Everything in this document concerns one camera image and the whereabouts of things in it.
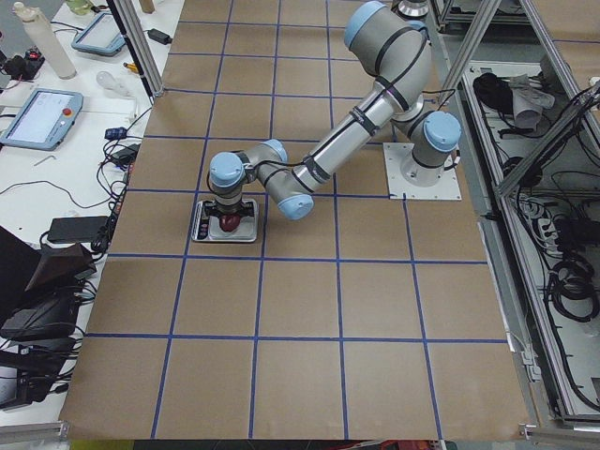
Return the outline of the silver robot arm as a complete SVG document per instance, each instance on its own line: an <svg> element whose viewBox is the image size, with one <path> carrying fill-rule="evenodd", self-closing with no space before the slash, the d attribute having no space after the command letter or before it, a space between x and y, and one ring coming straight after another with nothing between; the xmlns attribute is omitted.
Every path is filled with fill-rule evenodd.
<svg viewBox="0 0 600 450"><path fill-rule="evenodd" d="M242 218L256 214L242 198L242 187L259 181L288 219L305 217L312 193L388 123L413 143L407 179L430 186L458 147L461 125L449 112L434 111L422 91L431 70L426 36L379 1L360 6L344 32L346 47L373 77L372 90L303 159L291 163L278 140L261 142L247 151L220 152L212 158L207 184L214 198L203 202L202 215L233 231Z"/></svg>
<svg viewBox="0 0 600 450"><path fill-rule="evenodd" d="M428 15L429 6L427 0L399 0L397 13L409 20L421 20Z"/></svg>

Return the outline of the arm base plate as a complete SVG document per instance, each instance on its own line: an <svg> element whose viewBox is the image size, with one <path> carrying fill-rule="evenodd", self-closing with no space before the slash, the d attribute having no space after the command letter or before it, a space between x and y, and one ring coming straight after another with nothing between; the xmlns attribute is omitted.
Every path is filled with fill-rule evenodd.
<svg viewBox="0 0 600 450"><path fill-rule="evenodd" d="M393 200L449 201L462 200L458 176L447 157L437 169L420 166L413 159L413 144L385 142L382 145L388 196Z"/></svg>

